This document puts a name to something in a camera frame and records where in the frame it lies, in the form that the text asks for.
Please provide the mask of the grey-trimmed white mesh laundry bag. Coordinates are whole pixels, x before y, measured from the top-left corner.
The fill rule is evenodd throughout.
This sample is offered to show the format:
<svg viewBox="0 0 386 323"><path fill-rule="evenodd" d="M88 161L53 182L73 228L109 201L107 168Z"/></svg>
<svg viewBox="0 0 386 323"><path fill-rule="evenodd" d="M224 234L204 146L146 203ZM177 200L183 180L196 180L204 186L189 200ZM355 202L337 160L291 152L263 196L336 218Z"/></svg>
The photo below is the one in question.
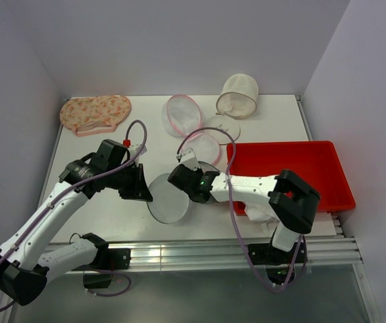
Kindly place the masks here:
<svg viewBox="0 0 386 323"><path fill-rule="evenodd" d="M218 171L211 165L206 165L203 172ZM153 218L162 224L172 224L182 219L192 203L185 192L178 190L167 179L170 173L162 174L149 185L149 192L153 200L147 203L148 210Z"/></svg>

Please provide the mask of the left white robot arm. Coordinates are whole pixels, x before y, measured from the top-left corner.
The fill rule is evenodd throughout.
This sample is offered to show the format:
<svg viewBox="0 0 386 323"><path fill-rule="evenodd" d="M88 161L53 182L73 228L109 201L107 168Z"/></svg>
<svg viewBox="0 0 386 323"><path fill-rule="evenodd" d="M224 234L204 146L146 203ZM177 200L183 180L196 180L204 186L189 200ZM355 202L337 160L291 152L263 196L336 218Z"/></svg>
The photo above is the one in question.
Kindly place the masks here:
<svg viewBox="0 0 386 323"><path fill-rule="evenodd" d="M0 291L26 306L48 283L68 271L82 266L98 271L108 268L108 243L92 233L54 252L44 250L67 220L106 188L118 191L125 200L151 202L143 165L138 161L144 152L143 144L105 139L95 153L69 163L48 198L0 245Z"/></svg>

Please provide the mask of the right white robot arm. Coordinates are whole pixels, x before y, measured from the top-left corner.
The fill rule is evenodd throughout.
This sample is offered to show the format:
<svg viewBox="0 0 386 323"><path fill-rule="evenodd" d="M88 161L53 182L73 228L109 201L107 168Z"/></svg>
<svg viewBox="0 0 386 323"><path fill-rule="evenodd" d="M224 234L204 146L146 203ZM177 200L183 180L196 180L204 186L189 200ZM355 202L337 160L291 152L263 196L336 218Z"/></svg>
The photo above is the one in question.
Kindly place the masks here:
<svg viewBox="0 0 386 323"><path fill-rule="evenodd" d="M195 203L243 202L264 208L265 218L279 221L269 245L269 255L284 262L301 235L309 234L320 201L312 186L290 170L274 176L247 177L178 165L168 182Z"/></svg>

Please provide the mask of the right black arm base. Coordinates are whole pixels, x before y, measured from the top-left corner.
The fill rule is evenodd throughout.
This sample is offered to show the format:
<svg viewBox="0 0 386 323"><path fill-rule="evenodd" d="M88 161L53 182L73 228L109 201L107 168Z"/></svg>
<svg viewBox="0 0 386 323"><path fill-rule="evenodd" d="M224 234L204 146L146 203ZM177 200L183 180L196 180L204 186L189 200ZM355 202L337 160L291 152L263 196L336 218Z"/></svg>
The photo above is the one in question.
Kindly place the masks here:
<svg viewBox="0 0 386 323"><path fill-rule="evenodd" d="M248 244L248 254L253 263L253 265L270 265L271 268L266 269L266 274L272 283L277 285L284 284L286 276L289 272L289 266L293 256L295 255L295 249L297 243L293 245L293 248L290 252L284 252L282 250L274 248L271 243L266 244ZM299 250L295 256L295 264L303 263L302 269L299 273L299 276L303 275L306 272L307 267L307 251L306 245L304 242L300 242ZM288 283L292 283L296 278L296 270L293 269L291 277Z"/></svg>

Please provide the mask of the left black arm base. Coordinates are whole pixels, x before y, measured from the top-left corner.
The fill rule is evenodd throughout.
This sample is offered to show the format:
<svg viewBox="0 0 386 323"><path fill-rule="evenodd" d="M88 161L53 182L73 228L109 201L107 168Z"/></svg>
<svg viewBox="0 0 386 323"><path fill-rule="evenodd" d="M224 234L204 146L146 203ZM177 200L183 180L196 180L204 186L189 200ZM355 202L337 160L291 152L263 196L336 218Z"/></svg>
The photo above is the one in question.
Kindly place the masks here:
<svg viewBox="0 0 386 323"><path fill-rule="evenodd" d="M109 248L102 261L86 264L78 267L77 269L80 271L91 271L92 269L118 271L128 269L129 264L129 248ZM113 280L113 275L102 273L97 274L95 271L93 274L83 274L83 286L87 289L107 289Z"/></svg>

